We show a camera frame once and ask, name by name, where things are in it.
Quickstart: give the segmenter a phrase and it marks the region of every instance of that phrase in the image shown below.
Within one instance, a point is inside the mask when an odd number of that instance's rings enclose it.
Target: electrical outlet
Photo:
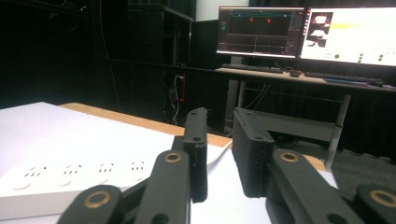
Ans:
[[[12,169],[6,173],[1,179],[7,181],[0,181],[0,190],[3,192],[22,191],[35,187],[41,183],[48,174],[48,167],[45,165],[23,165]]]
[[[152,165],[130,161],[14,168],[0,177],[0,220],[61,214],[84,189],[107,184],[126,190],[149,177]]]

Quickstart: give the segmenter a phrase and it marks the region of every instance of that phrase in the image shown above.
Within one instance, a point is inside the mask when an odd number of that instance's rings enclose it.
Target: table surface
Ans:
[[[166,123],[161,123],[161,122],[150,120],[150,119],[142,119],[142,118],[135,117],[132,115],[126,115],[126,114],[122,114],[119,112],[110,111],[110,110],[106,110],[106,109],[102,109],[102,108],[98,108],[98,107],[94,107],[94,106],[90,106],[90,105],[83,105],[83,104],[79,104],[79,103],[70,103],[70,104],[64,104],[64,105],[60,105],[60,106],[63,108],[72,109],[72,110],[75,110],[78,112],[94,115],[94,116],[97,116],[100,118],[113,119],[116,121],[133,124],[133,125],[136,125],[139,127],[143,127],[143,128],[163,132],[163,133],[169,133],[172,135],[183,135],[183,133],[184,133],[184,128],[182,128],[182,127],[178,127],[178,126],[170,125],[170,124],[166,124]],[[220,136],[220,135],[211,134],[211,133],[209,133],[207,135],[208,144],[216,146],[216,147],[225,147],[231,140],[232,139],[230,139],[230,138]],[[315,157],[307,156],[307,155],[305,155],[305,157],[309,160],[309,162],[311,162],[311,164],[317,170],[322,170],[322,171],[325,170],[324,164],[321,160],[319,160]]]
[[[282,86],[290,85],[293,87],[313,88],[315,90],[334,91],[342,94],[364,94],[391,98],[396,97],[396,88],[392,87],[378,88],[372,86],[363,87],[341,83],[330,83],[326,82],[322,78],[316,77],[291,77],[287,72],[276,74],[231,68],[219,68],[216,69],[216,71],[224,74],[235,75],[235,79],[239,80],[262,80],[263,82],[281,84]]]

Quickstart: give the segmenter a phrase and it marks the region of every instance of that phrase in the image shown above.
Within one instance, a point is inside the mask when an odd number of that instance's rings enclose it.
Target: power cord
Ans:
[[[173,116],[172,121],[175,123],[176,126],[177,126],[177,119],[176,119],[176,117],[177,117],[177,115],[178,115],[178,110],[179,110],[179,108],[180,108],[180,102],[178,101],[178,95],[177,95],[177,79],[178,79],[178,78],[183,79],[184,77],[183,77],[183,76],[175,76],[175,78],[174,78],[175,96],[176,96],[177,106],[176,106],[176,113],[175,113],[175,115]]]
[[[216,164],[216,162],[224,155],[224,153],[228,150],[228,148],[230,147],[230,145],[231,145],[232,143],[233,143],[233,140],[230,140],[230,142],[228,142],[228,143],[221,149],[220,154],[219,154],[213,161],[210,161],[210,162],[207,164],[206,168],[207,168],[207,169],[210,169],[214,164]]]
[[[252,110],[256,110],[257,106],[259,105],[259,103],[262,101],[262,98],[264,97],[264,95],[268,92],[268,90],[271,88],[271,85],[266,85],[264,84],[262,86],[262,90],[260,91],[260,93],[256,96],[256,98],[254,98],[253,101],[250,102],[250,104],[248,104],[247,106],[245,106],[245,109],[248,109],[248,107],[250,107],[251,105],[253,105],[259,98],[259,102],[254,106],[254,108]]]
[[[102,0],[99,0],[98,4],[99,4],[99,27],[100,27],[100,32],[101,32],[101,35],[102,35],[101,37],[102,37],[102,41],[103,41],[103,46],[105,48],[105,55],[108,58],[108,51],[107,51],[105,34],[103,32],[103,24],[102,24]],[[114,93],[116,95],[117,105],[119,107],[119,111],[122,113],[120,99],[119,99],[119,94],[118,94],[118,91],[117,91],[116,79],[114,77],[113,67],[111,66],[110,63],[108,63],[108,69],[110,70],[111,79],[112,79],[112,83],[113,83],[113,90],[114,90]]]

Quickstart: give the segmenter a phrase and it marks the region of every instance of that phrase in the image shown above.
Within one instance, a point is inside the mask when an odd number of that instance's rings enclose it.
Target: cable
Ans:
[[[175,115],[174,115],[173,118],[172,118],[172,121],[175,123],[176,126],[177,126],[176,117],[177,117],[177,114],[178,114],[178,110],[179,110],[179,108],[180,108],[180,103],[179,103],[179,101],[178,101],[178,96],[177,96],[177,84],[176,84],[177,78],[183,79],[183,77],[182,77],[182,76],[175,76],[175,78],[174,78],[174,86],[175,86],[175,96],[176,96],[176,101],[177,101],[177,109],[176,109]]]
[[[253,110],[256,110],[257,106],[260,104],[260,102],[262,101],[262,98],[264,98],[264,96],[267,94],[268,90],[270,89],[271,85],[268,85],[267,89],[265,90],[264,94],[262,94],[262,97],[260,97],[259,102],[257,102],[257,104],[254,106]]]
[[[278,61],[275,61],[275,65],[276,65],[278,68],[282,69],[283,71],[294,70],[294,68],[293,68],[293,67],[290,67],[290,66],[286,66],[286,67],[281,66],[281,65],[279,64]]]
[[[264,84],[264,85],[262,86],[262,90],[260,91],[260,93],[256,96],[256,98],[254,98],[254,100],[252,100],[252,101],[250,102],[249,105],[245,106],[245,109],[248,109],[248,107],[250,107],[251,105],[253,105],[253,103],[256,102],[257,99],[260,98],[260,101],[261,101],[262,98],[264,97],[264,95],[265,95],[265,94],[268,92],[268,90],[270,89],[270,87],[271,87],[271,85],[268,85],[268,86],[267,86],[266,84]]]
[[[103,24],[102,24],[102,0],[99,0],[98,4],[99,4],[99,27],[100,27],[100,32],[101,32],[101,35],[102,35],[101,37],[102,37],[103,46],[104,46],[104,49],[105,49],[105,54],[106,54],[106,57],[108,58],[108,51],[107,51],[105,34],[103,32]],[[108,63],[108,69],[110,70],[111,79],[112,79],[112,82],[113,82],[113,90],[114,90],[114,93],[116,94],[117,105],[119,107],[119,111],[122,113],[120,99],[119,99],[119,94],[117,92],[116,79],[114,77],[113,67],[111,66],[110,63]]]
[[[230,137],[232,134],[233,134],[233,132],[230,132],[225,137]]]
[[[211,167],[222,157],[222,155],[224,155],[224,153],[228,150],[228,147],[229,147],[232,143],[233,143],[233,140],[230,140],[230,142],[228,142],[228,143],[222,148],[221,153],[220,153],[213,161],[210,161],[210,162],[207,164],[206,168],[207,168],[207,169],[211,168]]]

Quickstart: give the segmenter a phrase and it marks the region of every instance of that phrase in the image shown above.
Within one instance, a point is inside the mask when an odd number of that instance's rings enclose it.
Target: wall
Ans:
[[[198,0],[196,21],[212,21],[219,17],[219,7],[247,7],[249,0]]]

